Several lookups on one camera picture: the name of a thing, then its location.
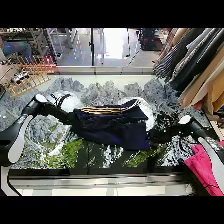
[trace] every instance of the dark blue fabric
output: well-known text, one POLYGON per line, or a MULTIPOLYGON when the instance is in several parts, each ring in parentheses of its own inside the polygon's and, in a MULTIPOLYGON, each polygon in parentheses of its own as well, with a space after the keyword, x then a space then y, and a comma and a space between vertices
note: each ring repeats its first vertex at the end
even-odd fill
MULTIPOLYGON (((105 105, 105 107, 130 107, 136 100, 123 105, 105 105)), ((148 150, 149 140, 146 124, 138 123, 148 117, 139 106, 135 106, 121 114, 90 114, 75 109, 76 125, 72 131, 86 140, 99 144, 118 145, 126 150, 148 150)))

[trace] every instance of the copper wire basket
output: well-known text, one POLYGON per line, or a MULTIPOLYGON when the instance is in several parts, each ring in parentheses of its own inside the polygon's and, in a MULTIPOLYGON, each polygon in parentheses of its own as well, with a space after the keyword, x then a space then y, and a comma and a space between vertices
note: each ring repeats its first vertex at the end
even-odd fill
POLYGON ((53 74, 56 67, 51 56, 32 56, 29 60, 22 56, 17 56, 13 63, 11 59, 7 59, 5 63, 8 69, 0 78, 0 84, 4 86, 6 92, 12 97, 19 96, 49 81, 48 74, 53 74), (28 74, 27 77, 18 80, 18 82, 13 81, 15 74, 20 74, 21 72, 26 72, 28 74))

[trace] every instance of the pink garment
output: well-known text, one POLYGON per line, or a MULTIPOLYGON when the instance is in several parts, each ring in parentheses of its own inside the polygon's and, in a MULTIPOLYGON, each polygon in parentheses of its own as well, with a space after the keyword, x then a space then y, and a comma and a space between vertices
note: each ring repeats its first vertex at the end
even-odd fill
POLYGON ((195 155, 186 159, 184 163, 196 175, 210 195, 224 196, 218 184, 216 183, 215 177, 212 173, 211 161, 203 146, 200 144, 194 145, 192 150, 194 151, 195 155))

